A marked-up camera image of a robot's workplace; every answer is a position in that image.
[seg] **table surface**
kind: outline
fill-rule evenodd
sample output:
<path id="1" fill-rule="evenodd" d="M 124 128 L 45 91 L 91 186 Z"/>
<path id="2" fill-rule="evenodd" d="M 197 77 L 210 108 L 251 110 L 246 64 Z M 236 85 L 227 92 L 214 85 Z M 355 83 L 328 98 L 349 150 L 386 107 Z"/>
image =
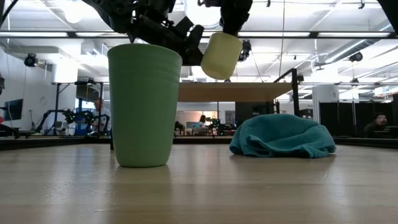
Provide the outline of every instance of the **table surface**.
<path id="1" fill-rule="evenodd" d="M 398 151 L 323 159 L 175 145 L 166 166 L 119 167 L 108 145 L 0 152 L 2 224 L 398 223 Z"/>

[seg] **desk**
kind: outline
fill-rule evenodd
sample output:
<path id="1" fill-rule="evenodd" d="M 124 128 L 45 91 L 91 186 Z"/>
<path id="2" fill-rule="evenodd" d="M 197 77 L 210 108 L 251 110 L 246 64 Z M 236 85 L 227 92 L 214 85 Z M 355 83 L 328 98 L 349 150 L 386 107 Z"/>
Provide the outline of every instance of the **desk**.
<path id="1" fill-rule="evenodd" d="M 2 224 L 397 223 L 398 152 L 323 159 L 173 146 L 166 166 L 119 167 L 109 145 L 0 151 Z"/>

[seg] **crumpled towel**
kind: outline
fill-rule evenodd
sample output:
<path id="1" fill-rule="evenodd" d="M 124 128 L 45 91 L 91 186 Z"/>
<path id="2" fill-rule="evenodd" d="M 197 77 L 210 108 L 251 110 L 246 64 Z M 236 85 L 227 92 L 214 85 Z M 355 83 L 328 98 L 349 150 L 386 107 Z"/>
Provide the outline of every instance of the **crumpled towel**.
<path id="1" fill-rule="evenodd" d="M 336 150 L 329 131 L 291 114 L 267 114 L 245 121 L 229 145 L 233 154 L 254 157 L 321 158 Z"/>

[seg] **yellow foam block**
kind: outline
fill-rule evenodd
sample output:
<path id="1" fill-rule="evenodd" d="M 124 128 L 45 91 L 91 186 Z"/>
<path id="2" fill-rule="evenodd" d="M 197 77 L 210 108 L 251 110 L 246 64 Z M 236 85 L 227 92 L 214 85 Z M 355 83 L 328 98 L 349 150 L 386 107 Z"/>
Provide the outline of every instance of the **yellow foam block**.
<path id="1" fill-rule="evenodd" d="M 218 32 L 210 37 L 201 61 L 202 70 L 217 80 L 229 79 L 242 51 L 242 42 L 235 36 Z"/>

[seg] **green cup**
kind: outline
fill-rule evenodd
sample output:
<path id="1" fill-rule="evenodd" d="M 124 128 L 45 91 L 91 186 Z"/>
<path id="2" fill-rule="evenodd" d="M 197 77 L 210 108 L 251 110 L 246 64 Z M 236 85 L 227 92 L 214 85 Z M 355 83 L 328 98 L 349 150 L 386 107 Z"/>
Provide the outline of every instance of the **green cup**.
<path id="1" fill-rule="evenodd" d="M 124 44 L 108 52 L 112 134 L 124 167 L 166 164 L 174 137 L 182 66 L 172 50 Z"/>

